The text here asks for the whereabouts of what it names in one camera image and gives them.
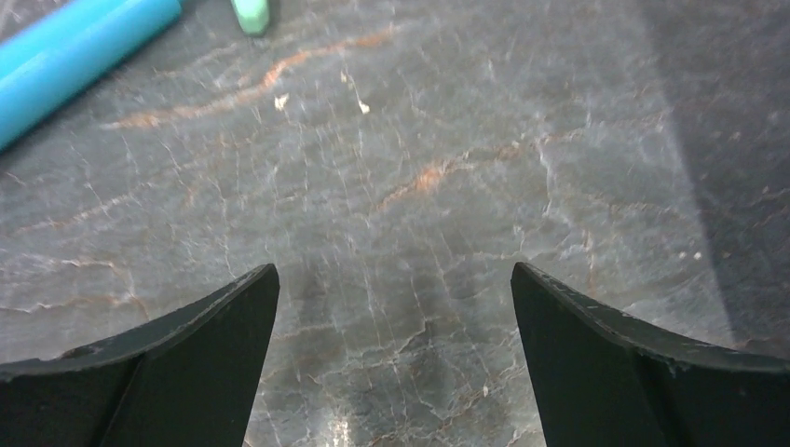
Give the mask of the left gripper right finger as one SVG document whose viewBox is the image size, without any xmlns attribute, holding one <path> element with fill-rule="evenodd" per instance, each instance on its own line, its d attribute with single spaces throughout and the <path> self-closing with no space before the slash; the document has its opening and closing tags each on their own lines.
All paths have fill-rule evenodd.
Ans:
<svg viewBox="0 0 790 447">
<path fill-rule="evenodd" d="M 785 446 L 789 364 L 669 332 L 538 268 L 511 275 L 550 446 Z"/>
</svg>

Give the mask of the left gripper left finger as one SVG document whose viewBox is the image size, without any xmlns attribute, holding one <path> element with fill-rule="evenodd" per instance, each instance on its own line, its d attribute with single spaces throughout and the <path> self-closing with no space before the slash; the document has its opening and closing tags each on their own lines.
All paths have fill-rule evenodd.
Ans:
<svg viewBox="0 0 790 447">
<path fill-rule="evenodd" d="M 273 264 L 55 359 L 1 367 L 5 446 L 240 446 L 279 299 Z"/>
</svg>

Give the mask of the blue toy tube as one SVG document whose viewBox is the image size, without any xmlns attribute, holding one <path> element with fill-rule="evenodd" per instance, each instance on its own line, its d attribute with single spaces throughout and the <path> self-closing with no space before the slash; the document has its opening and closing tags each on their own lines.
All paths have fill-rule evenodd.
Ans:
<svg viewBox="0 0 790 447">
<path fill-rule="evenodd" d="M 1 148 L 162 33 L 176 0 L 71 1 L 1 45 Z"/>
</svg>

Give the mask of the mint green toy tube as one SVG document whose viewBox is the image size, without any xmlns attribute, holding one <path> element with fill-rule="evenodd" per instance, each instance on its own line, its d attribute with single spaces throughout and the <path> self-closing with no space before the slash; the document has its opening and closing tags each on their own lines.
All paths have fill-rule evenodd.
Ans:
<svg viewBox="0 0 790 447">
<path fill-rule="evenodd" d="M 238 26 L 246 35 L 263 35 L 270 23 L 268 0 L 232 0 Z"/>
</svg>

